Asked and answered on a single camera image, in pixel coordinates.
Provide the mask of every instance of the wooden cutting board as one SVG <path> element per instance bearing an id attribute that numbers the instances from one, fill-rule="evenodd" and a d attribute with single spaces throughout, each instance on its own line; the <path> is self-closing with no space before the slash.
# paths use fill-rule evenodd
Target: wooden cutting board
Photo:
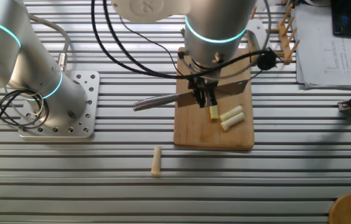
<path id="1" fill-rule="evenodd" d="M 248 49 L 239 49 L 236 57 L 248 53 Z M 223 68 L 222 75 L 235 73 L 249 64 L 249 58 L 240 60 Z M 178 61 L 178 69 L 184 75 L 190 75 L 185 65 Z M 219 85 L 236 82 L 250 78 L 250 70 L 237 77 L 222 80 Z M 177 80 L 177 93 L 185 93 L 188 90 L 187 80 Z M 246 86 L 245 92 L 236 96 L 229 96 L 218 100 L 218 114 L 224 114 L 237 106 L 243 107 L 245 120 L 224 131 L 221 121 L 211 120 L 208 108 L 199 108 L 198 105 L 178 108 L 175 106 L 174 118 L 174 143 L 181 146 L 208 146 L 208 147 L 234 147 L 251 149 L 255 144 L 253 127 L 253 104 L 251 100 L 251 83 Z"/>

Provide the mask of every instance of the smartphone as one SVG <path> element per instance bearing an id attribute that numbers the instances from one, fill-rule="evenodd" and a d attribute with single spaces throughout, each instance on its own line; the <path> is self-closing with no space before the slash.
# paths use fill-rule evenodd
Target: smartphone
<path id="1" fill-rule="evenodd" d="M 333 34 L 351 37 L 351 0 L 331 0 Z"/>

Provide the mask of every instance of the slotted aluminum surface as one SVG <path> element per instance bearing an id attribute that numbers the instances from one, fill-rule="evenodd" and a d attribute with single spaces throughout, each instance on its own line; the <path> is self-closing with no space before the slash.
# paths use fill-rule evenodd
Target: slotted aluminum surface
<path id="1" fill-rule="evenodd" d="M 105 46 L 129 63 L 110 37 L 97 2 Z M 256 145 L 250 152 L 177 147 L 174 105 L 132 109 L 138 100 L 175 93 L 174 80 L 132 74 L 110 62 L 93 36 L 90 1 L 26 4 L 70 34 L 69 70 L 101 74 L 98 118 L 92 141 L 25 141 L 17 129 L 0 124 L 0 222 L 327 223 L 332 202 L 351 193 L 351 119 L 336 106 L 351 91 L 306 91 L 296 84 L 295 63 L 279 66 L 253 80 Z M 175 74 L 162 49 L 127 32 L 110 11 L 133 56 Z M 274 25 L 282 16 L 273 13 Z M 265 14 L 256 17 L 268 25 Z M 180 16 L 129 26 L 169 48 L 175 59 L 183 46 Z M 33 28 L 57 57 L 60 34 L 36 23 Z M 271 46 L 279 50 L 275 36 Z M 16 105 L 21 108 L 22 101 Z M 9 114 L 17 116 L 12 109 Z M 150 172 L 154 146 L 164 148 L 161 178 Z"/>

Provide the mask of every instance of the cut food piece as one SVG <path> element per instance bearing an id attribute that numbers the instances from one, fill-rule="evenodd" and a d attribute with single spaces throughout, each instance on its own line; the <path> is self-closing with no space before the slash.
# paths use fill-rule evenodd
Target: cut food piece
<path id="1" fill-rule="evenodd" d="M 210 107 L 210 118 L 211 119 L 218 119 L 218 108 L 217 105 Z"/>
<path id="2" fill-rule="evenodd" d="M 227 131 L 228 129 L 230 129 L 231 126 L 243 121 L 244 119 L 245 119 L 245 114 L 239 113 L 236 116 L 233 116 L 232 118 L 222 122 L 221 126 L 223 127 L 224 131 Z"/>
<path id="3" fill-rule="evenodd" d="M 153 154 L 153 163 L 151 172 L 153 175 L 161 174 L 161 156 L 162 156 L 162 147 L 156 146 Z"/>
<path id="4" fill-rule="evenodd" d="M 237 106 L 236 108 L 234 108 L 234 109 L 226 112 L 225 114 L 221 115 L 220 119 L 221 119 L 221 121 L 226 121 L 226 120 L 228 120 L 228 119 L 230 119 L 230 118 L 242 113 L 242 111 L 243 111 L 242 106 Z"/>

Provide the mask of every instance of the silver metal bracket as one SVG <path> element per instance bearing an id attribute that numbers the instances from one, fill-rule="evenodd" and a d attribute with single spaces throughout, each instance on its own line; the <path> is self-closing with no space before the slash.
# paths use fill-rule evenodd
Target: silver metal bracket
<path id="1" fill-rule="evenodd" d="M 67 76 L 79 82 L 86 91 L 88 103 L 83 115 L 67 126 L 42 126 L 39 129 L 20 128 L 18 133 L 21 137 L 27 139 L 89 138 L 94 133 L 100 74 L 98 72 L 67 71 Z M 22 114 L 24 117 L 21 118 L 21 124 L 29 123 L 34 119 L 34 115 L 31 115 L 30 104 L 27 102 L 24 103 Z"/>
<path id="2" fill-rule="evenodd" d="M 339 112 L 351 116 L 351 107 L 349 106 L 349 101 L 337 103 L 337 107 L 339 108 Z"/>
<path id="3" fill-rule="evenodd" d="M 249 20 L 246 26 L 246 31 L 250 42 L 252 43 L 253 50 L 261 50 L 264 47 L 267 38 L 263 22 L 259 19 Z"/>

